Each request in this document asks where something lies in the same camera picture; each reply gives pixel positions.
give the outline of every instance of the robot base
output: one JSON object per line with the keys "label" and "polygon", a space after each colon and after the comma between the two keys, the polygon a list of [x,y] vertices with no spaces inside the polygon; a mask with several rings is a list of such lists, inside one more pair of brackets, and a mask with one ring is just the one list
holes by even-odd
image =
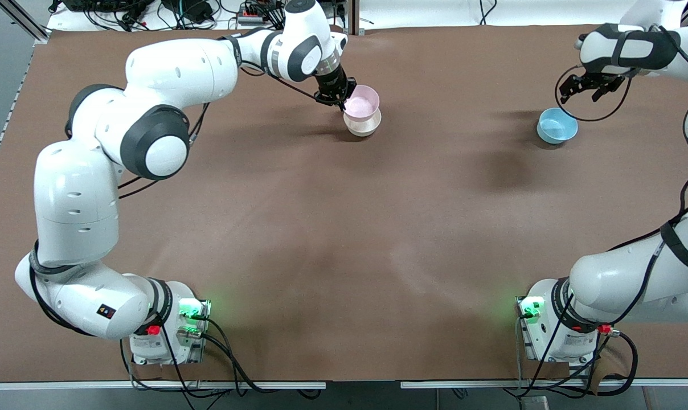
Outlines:
{"label": "robot base", "polygon": [[[210,316],[210,301],[200,301],[193,291],[180,282],[167,282],[172,291],[172,310],[169,318],[157,334],[133,335],[129,338],[132,360],[138,365],[173,363],[165,331],[178,364],[200,363],[203,359],[205,339]],[[204,319],[191,319],[190,316]]]}
{"label": "robot base", "polygon": [[519,314],[536,314],[522,321],[526,356],[530,360],[542,360],[547,344],[558,327],[545,360],[550,363],[568,362],[570,368],[581,367],[592,359],[597,332],[578,333],[558,323],[561,312],[555,311],[552,301],[552,289],[556,283],[557,280],[553,278],[541,280],[532,286],[528,296],[517,299]]}

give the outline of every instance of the blue cup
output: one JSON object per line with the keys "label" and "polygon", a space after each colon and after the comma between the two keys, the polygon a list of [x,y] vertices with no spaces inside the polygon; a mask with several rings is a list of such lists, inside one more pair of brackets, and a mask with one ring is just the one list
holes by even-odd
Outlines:
{"label": "blue cup", "polygon": [[560,108],[545,109],[539,116],[537,133],[550,144],[560,144],[576,135],[576,119],[568,116]]}

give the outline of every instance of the brown table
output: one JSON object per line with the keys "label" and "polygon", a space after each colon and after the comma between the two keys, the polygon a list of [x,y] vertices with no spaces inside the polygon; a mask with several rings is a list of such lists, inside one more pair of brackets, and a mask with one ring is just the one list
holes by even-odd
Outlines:
{"label": "brown table", "polygon": [[[514,297],[664,222],[688,176],[679,81],[638,78],[611,119],[580,124],[563,147],[538,140],[537,117],[588,30],[353,37],[347,73],[382,101],[366,140],[336,109],[241,75],[211,104],[187,166],[123,200],[105,262],[212,299],[257,380],[512,379]],[[125,85],[131,50],[219,35],[56,32],[36,47],[0,150],[0,382],[125,379],[117,343],[53,325],[14,283],[36,238],[35,158],[65,138],[78,90]],[[619,97],[570,107],[597,115]],[[623,330],[639,376],[688,377],[688,324]],[[208,355],[185,376],[230,379],[221,362]]]}

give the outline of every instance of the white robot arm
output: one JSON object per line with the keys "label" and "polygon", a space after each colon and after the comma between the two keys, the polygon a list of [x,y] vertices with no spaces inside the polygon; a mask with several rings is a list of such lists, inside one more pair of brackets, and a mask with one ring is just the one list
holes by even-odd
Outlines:
{"label": "white robot arm", "polygon": [[[580,36],[575,46],[586,73],[560,86],[561,101],[589,89],[597,90],[592,96],[597,101],[639,72],[688,82],[688,27],[679,26],[675,5],[682,10],[685,1],[637,2],[623,23],[640,26],[605,24]],[[662,23],[672,30],[659,27]],[[688,113],[683,135],[688,143]],[[688,211],[651,236],[582,257],[569,277],[537,282],[519,308],[527,317],[537,315],[527,320],[524,332],[529,357],[574,366],[592,356],[599,325],[623,318],[688,321]]]}
{"label": "white robot arm", "polygon": [[118,241],[117,185],[124,170],[153,180],[177,173],[190,150],[182,109],[230,94],[242,65],[285,80],[315,77],[316,101],[343,109],[356,85],[339,64],[347,36],[329,31],[315,0],[292,0],[285,13],[282,32],[142,47],[127,59],[125,89],[91,85],[78,93],[68,140],[38,156],[38,241],[15,272],[50,319],[86,335],[130,337],[136,363],[200,360],[209,303],[180,282],[120,274],[100,262]]}

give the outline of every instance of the black square sticker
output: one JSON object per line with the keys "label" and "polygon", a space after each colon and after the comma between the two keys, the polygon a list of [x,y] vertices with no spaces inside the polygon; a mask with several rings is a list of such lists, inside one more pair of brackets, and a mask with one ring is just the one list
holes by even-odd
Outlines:
{"label": "black square sticker", "polygon": [[114,313],[116,313],[116,310],[114,308],[110,308],[109,306],[102,304],[101,306],[99,306],[99,309],[96,311],[96,313],[100,314],[106,319],[111,319],[112,317],[114,317]]}

